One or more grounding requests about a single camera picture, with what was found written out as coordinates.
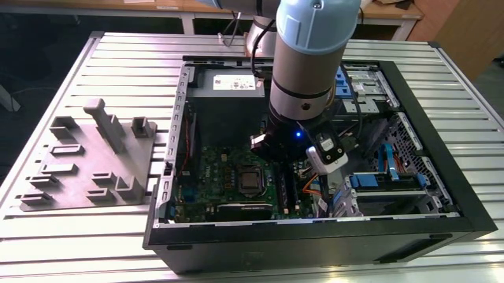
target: floor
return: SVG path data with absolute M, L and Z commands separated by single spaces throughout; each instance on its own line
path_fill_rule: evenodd
M 227 21 L 195 22 L 196 32 L 215 34 Z M 243 22 L 240 30 L 248 30 Z M 90 31 L 183 33 L 177 19 L 0 14 L 0 85 L 21 109 L 0 107 L 0 183 L 44 114 Z M 504 116 L 504 68 L 494 62 L 474 82 Z

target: aluminum worktable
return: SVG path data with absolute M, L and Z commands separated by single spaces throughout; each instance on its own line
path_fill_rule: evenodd
M 241 53 L 241 38 L 227 48 L 215 36 L 92 34 L 0 189 L 0 278 L 17 282 L 187 279 L 169 271 L 152 251 L 141 249 L 148 199 L 138 206 L 25 213 L 14 196 L 26 189 L 25 177 L 36 171 L 44 145 L 53 139 L 46 130 L 52 118 L 72 115 L 77 122 L 90 122 L 81 110 L 89 97 L 101 97 L 106 112 L 121 121 L 146 116 L 157 123 L 149 173 L 158 175 L 181 55 Z M 188 279 L 457 283 L 502 280 L 502 120 L 443 51 L 426 43 L 350 41 L 343 58 L 395 62 L 499 230 L 403 264 L 211 274 Z M 148 181 L 152 190 L 156 179 Z

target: table leg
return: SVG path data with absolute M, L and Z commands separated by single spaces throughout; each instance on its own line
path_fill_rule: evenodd
M 17 112 L 19 105 L 7 91 L 0 85 L 0 104 L 5 107 L 6 111 Z
M 181 19 L 181 26 L 183 26 L 183 34 L 192 35 L 193 34 L 193 13 L 181 12 L 180 13 Z
M 402 24 L 396 28 L 394 36 L 391 37 L 392 41 L 406 41 L 415 22 L 417 22 L 415 19 L 404 19 L 402 21 Z

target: sticker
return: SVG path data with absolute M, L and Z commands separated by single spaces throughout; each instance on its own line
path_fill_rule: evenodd
M 318 206 L 323 210 L 323 212 L 327 211 L 327 204 L 324 203 L 324 201 L 322 200 L 322 198 L 318 199 Z
M 352 85 L 352 90 L 363 90 L 363 86 L 360 84 Z
M 215 75 L 213 90 L 255 90 L 253 75 Z
M 419 17 L 417 15 L 402 15 L 402 19 L 419 19 Z
M 177 10 L 179 7 L 172 7 L 172 6 L 156 6 L 156 9 L 158 9 L 158 10 Z

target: green circuit board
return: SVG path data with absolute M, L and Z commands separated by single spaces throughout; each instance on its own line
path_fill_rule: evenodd
M 256 195 L 239 192 L 237 174 L 243 168 L 260 168 L 263 190 Z M 215 203 L 267 203 L 272 205 L 272 219 L 306 218 L 311 215 L 308 197 L 300 198 L 299 210 L 279 209 L 272 165 L 253 155 L 245 146 L 203 147 L 197 185 L 180 189 L 183 192 L 188 190 L 192 195 L 176 206 L 177 222 L 204 222 L 205 209 Z

